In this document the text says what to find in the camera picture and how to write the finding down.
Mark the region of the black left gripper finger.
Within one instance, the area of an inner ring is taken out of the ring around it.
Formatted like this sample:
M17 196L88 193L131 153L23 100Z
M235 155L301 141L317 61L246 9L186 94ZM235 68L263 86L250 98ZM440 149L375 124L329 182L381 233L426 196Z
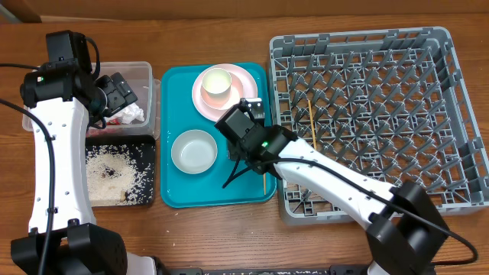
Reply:
M109 93L110 109L122 109L135 103L138 97L120 73L111 75L113 91Z
M113 84L112 84L112 79L110 76L104 75L104 76L100 77L96 81L96 85L103 91L103 93L105 94L105 98L106 98L105 108L102 111L103 117L111 117L123 109L123 108L122 109L110 109L110 107L109 107L109 93L113 91Z

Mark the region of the white napkin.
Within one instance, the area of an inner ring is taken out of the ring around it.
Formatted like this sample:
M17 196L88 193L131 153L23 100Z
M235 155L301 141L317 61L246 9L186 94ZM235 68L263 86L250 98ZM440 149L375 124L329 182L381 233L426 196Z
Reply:
M127 107L123 108L120 112L117 112L115 115L109 117L109 120L117 118L120 122L120 125L129 125L136 122L143 122L144 118L144 110L140 108L136 103L132 103Z

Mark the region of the red snack wrapper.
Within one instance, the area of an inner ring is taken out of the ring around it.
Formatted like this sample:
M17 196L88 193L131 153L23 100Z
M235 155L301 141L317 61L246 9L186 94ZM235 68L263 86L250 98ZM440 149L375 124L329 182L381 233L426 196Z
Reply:
M105 120L107 125L120 125L120 122L117 118L109 120L108 118Z

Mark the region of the grey bowl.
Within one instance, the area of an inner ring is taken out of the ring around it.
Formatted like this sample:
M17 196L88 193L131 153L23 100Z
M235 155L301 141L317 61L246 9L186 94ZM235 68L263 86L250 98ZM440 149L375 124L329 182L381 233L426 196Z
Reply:
M171 160L183 173L206 172L215 162L218 147L215 139L202 130L188 130L180 134L172 144Z

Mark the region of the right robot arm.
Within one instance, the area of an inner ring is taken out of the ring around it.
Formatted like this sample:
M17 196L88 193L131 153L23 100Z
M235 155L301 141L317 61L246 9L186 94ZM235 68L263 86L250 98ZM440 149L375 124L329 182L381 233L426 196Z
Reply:
M249 170L299 184L339 207L364 230L366 274L429 274L448 226L424 188L374 180L318 152L291 130L266 126L245 100L215 123Z

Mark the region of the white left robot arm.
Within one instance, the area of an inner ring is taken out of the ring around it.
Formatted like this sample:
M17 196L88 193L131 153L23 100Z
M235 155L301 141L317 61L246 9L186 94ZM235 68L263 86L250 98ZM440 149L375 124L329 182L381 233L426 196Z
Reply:
M28 73L21 112L33 122L35 194L28 236L11 242L26 274L125 274L121 236L99 227L86 180L86 132L137 101L120 73L99 74L84 34L46 36L49 60Z

